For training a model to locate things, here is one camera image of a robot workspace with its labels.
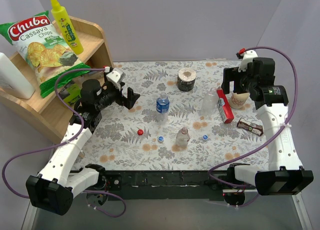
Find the white plastic container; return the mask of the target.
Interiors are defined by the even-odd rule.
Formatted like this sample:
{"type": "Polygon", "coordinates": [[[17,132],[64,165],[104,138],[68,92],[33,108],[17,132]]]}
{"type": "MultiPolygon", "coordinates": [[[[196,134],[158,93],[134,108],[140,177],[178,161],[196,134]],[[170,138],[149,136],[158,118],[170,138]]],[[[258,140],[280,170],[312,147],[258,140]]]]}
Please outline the white plastic container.
{"type": "Polygon", "coordinates": [[[30,99],[34,87],[19,69],[4,54],[0,53],[0,88],[6,93],[21,99],[30,99]]]}

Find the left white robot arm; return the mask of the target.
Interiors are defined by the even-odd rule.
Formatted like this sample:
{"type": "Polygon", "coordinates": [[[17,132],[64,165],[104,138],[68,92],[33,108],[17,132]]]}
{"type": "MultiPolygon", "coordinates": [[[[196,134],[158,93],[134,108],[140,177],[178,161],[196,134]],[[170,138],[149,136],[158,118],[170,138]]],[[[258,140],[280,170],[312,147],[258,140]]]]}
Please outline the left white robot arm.
{"type": "Polygon", "coordinates": [[[105,168],[98,164],[88,164],[73,176],[70,172],[102,119],[101,111],[112,103],[130,110],[139,97],[140,94],[130,87],[124,96],[122,89],[116,88],[110,81],[103,85],[96,79],[83,82],[80,99],[74,105],[75,112],[62,146],[55,150],[37,176],[31,175],[26,181],[28,196],[34,207],[63,216],[70,209],[74,197],[84,190],[107,190],[110,187],[105,168]]]}

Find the red label cola bottle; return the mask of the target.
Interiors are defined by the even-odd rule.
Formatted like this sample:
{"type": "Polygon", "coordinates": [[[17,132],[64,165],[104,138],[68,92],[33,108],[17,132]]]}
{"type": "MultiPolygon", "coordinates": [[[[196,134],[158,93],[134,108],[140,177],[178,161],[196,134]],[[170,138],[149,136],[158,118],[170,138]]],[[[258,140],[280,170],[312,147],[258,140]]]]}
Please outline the red label cola bottle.
{"type": "Polygon", "coordinates": [[[181,149],[186,149],[190,139],[191,138],[188,129],[186,127],[183,127],[178,131],[176,135],[175,144],[181,149]]]}

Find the green box on shelf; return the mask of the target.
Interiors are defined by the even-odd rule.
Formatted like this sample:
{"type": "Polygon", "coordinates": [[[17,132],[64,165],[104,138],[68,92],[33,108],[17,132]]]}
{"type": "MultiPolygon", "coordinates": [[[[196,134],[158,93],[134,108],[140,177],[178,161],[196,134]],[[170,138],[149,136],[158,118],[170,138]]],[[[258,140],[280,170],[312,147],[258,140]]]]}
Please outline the green box on shelf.
{"type": "Polygon", "coordinates": [[[79,85],[71,80],[58,91],[58,96],[71,107],[81,98],[80,91],[79,85]]]}

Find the tape roll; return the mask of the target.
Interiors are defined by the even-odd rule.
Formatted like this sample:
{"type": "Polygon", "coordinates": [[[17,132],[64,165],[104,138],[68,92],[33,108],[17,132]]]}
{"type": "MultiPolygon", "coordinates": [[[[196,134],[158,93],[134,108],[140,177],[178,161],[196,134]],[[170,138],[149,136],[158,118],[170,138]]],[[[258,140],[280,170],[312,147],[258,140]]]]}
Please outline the tape roll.
{"type": "Polygon", "coordinates": [[[189,92],[194,88],[196,72],[190,67],[184,67],[178,71],[177,87],[182,92],[189,92]]]}

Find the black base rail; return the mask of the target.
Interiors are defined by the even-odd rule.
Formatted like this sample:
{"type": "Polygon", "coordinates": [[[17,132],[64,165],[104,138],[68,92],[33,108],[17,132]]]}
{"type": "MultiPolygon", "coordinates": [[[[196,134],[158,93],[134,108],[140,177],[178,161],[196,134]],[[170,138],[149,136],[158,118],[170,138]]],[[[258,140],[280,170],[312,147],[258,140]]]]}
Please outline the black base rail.
{"type": "Polygon", "coordinates": [[[245,189],[232,188],[211,179],[205,170],[106,170],[97,164],[88,169],[98,172],[91,190],[110,192],[124,200],[225,201],[232,206],[245,203],[245,189]]]}

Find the red bottle cap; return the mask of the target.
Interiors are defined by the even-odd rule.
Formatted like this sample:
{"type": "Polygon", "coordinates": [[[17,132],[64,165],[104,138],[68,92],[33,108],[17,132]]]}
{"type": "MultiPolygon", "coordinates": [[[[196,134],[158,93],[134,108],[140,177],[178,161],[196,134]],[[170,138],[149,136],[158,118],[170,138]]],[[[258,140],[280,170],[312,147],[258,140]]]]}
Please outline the red bottle cap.
{"type": "Polygon", "coordinates": [[[138,134],[139,136],[141,136],[141,135],[144,134],[144,131],[143,131],[142,129],[139,129],[139,130],[137,131],[137,134],[138,134]]]}

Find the green cassava chips bag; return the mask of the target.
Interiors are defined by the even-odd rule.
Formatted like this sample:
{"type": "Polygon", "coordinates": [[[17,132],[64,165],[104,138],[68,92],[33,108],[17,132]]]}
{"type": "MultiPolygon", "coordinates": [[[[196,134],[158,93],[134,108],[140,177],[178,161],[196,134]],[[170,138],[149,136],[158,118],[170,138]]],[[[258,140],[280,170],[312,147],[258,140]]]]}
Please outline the green cassava chips bag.
{"type": "Polygon", "coordinates": [[[65,75],[58,82],[59,88],[89,72],[90,67],[79,59],[57,32],[48,11],[18,22],[1,24],[0,34],[34,71],[42,98],[55,90],[55,82],[61,74],[78,70],[65,75]]]}

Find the yellow squeeze bottle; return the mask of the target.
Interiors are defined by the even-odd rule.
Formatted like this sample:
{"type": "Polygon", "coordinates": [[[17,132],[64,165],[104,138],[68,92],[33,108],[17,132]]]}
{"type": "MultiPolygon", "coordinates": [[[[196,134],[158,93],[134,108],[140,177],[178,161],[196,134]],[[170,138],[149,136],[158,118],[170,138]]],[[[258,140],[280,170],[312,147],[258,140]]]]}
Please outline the yellow squeeze bottle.
{"type": "Polygon", "coordinates": [[[67,45],[73,50],[76,55],[81,54],[84,48],[81,41],[76,33],[76,30],[72,24],[72,21],[67,13],[64,6],[61,6],[58,0],[50,0],[51,3],[51,14],[58,25],[62,36],[67,45]]]}

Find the floral table mat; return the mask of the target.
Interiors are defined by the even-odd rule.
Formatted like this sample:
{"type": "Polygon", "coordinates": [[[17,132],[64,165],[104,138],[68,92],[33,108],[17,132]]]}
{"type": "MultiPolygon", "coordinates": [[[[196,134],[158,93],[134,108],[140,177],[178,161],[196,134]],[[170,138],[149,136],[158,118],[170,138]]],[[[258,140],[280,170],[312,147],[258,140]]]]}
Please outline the floral table mat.
{"type": "Polygon", "coordinates": [[[203,61],[141,61],[118,62],[125,73],[125,85],[140,98],[132,109],[112,104],[102,111],[102,119],[90,140],[83,147],[84,157],[73,165],[78,170],[98,164],[107,170],[200,170],[210,168],[244,155],[265,141],[237,127],[244,118],[260,124],[255,105],[247,100],[234,110],[234,121],[223,123],[215,109],[210,117],[201,116],[205,94],[221,85],[224,68],[236,67],[237,60],[203,61]],[[178,89],[178,72],[192,68],[196,72],[194,87],[178,89]],[[166,93],[170,102],[167,121],[157,122],[156,100],[166,93]],[[176,136],[186,127],[190,135],[187,148],[176,145],[176,136]],[[158,142],[163,136],[164,142],[158,142]]]}

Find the wooden shelf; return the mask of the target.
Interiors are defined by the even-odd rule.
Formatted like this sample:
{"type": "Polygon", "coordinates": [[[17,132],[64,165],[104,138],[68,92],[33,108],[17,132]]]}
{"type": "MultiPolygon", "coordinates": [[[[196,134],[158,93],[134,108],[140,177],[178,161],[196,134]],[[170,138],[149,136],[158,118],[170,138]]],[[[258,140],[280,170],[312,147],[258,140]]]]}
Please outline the wooden shelf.
{"type": "MultiPolygon", "coordinates": [[[[96,23],[77,17],[71,17],[70,20],[84,48],[84,51],[79,55],[79,59],[92,68],[113,67],[114,62],[103,29],[96,23]]],[[[58,92],[62,100],[59,100],[55,92],[42,98],[35,72],[26,61],[18,52],[9,59],[32,84],[35,92],[30,99],[23,99],[1,90],[0,102],[50,141],[55,144],[59,143],[65,136],[69,121],[73,115],[67,107],[76,101],[74,89],[80,88],[81,84],[88,79],[97,79],[100,83],[103,83],[103,73],[87,73],[75,78],[73,80],[74,84],[59,88],[58,92]]]]}

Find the brown snack wrapper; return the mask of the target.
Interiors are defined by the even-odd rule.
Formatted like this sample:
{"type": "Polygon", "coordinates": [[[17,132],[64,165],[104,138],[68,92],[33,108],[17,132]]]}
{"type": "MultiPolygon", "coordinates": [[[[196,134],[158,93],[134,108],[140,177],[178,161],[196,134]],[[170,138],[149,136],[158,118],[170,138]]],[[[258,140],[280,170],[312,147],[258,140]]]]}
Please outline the brown snack wrapper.
{"type": "Polygon", "coordinates": [[[259,137],[264,134],[263,126],[245,120],[243,117],[237,122],[236,125],[238,128],[251,132],[259,137]]]}

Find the clear empty plastic bottle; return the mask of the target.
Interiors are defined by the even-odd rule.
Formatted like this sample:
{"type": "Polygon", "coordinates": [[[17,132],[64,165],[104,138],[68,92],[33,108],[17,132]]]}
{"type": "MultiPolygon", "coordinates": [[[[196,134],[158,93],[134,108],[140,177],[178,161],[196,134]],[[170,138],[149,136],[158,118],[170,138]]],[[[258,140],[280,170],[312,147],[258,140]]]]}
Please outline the clear empty plastic bottle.
{"type": "Polygon", "coordinates": [[[218,100],[219,96],[217,93],[217,89],[215,87],[212,87],[203,98],[200,115],[209,118],[213,114],[218,100]]]}

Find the blue white bottle cap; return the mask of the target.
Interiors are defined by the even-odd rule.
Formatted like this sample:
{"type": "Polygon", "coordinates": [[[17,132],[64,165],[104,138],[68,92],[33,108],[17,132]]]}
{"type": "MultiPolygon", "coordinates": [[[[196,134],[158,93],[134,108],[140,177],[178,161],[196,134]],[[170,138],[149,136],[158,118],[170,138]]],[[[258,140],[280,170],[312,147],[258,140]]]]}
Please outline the blue white bottle cap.
{"type": "Polygon", "coordinates": [[[164,137],[163,136],[159,136],[157,138],[158,142],[163,143],[164,142],[164,137]]]}

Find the blue label water bottle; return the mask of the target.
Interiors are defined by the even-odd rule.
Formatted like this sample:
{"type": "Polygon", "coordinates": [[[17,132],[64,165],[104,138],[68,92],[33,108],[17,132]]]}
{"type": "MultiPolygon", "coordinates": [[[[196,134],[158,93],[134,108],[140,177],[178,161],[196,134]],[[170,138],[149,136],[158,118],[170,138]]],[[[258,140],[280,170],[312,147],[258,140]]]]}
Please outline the blue label water bottle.
{"type": "Polygon", "coordinates": [[[170,101],[165,92],[156,99],[156,119],[159,124],[164,124],[169,115],[170,101]]]}

